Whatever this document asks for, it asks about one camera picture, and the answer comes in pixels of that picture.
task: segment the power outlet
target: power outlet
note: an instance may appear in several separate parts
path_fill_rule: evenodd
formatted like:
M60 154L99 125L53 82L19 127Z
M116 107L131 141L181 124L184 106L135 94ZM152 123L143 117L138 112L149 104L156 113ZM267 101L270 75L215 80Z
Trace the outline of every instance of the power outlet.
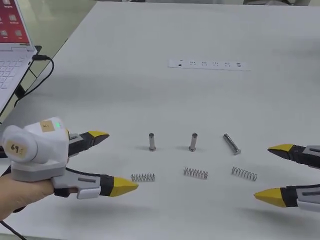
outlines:
M219 68L219 63L217 61L213 61L212 64L215 69Z
M194 68L196 65L197 65L197 62L196 62L195 60L190 60L190 61L189 61L189 66L190 66L191 68Z
M224 67L226 67L227 69L232 68L230 62L228 62L228 61L224 62Z
M208 66L208 62L207 61L202 61L201 62L201 66L202 67L207 67Z

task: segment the power strip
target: power strip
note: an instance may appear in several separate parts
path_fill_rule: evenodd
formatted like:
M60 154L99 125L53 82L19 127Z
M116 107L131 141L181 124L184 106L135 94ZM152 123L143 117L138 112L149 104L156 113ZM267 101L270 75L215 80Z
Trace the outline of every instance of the power strip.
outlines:
M178 69L211 69L211 70L250 71L245 62L239 62L239 61L170 59L168 67L169 68L178 68Z

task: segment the human hand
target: human hand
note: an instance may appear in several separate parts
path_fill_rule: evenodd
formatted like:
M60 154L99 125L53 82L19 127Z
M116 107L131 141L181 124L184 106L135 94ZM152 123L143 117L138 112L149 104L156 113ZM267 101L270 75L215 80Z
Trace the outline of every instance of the human hand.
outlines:
M35 203L54 193L49 179L23 182L12 179L11 174L0 177L0 220L7 218L14 210Z

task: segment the sticker label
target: sticker label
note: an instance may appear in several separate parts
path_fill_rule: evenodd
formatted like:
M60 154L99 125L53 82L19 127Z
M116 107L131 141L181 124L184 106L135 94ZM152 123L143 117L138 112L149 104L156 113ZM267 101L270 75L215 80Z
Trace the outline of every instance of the sticker label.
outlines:
M53 125L51 120L49 120L49 121L41 121L40 125L41 125L41 129L42 129L43 133L53 132L55 130L55 127L54 127L54 125Z
M8 154L23 159L27 154L27 147L14 141L8 140L5 145L5 151Z

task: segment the metal pin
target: metal pin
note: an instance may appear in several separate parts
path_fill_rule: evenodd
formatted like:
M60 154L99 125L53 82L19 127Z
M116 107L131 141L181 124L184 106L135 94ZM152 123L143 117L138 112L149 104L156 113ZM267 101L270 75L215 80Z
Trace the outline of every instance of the metal pin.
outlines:
M237 147L237 145L232 141L231 137L226 133L223 135L224 140L228 143L234 155L238 155L241 153L241 150Z
M154 152L156 150L155 145L155 135L153 133L149 133L149 151Z
M189 146L189 150L191 152L194 152L196 150L196 142L197 142L197 137L198 137L198 134L196 134L195 132L192 134L192 138L191 138L191 143L190 143L190 146Z

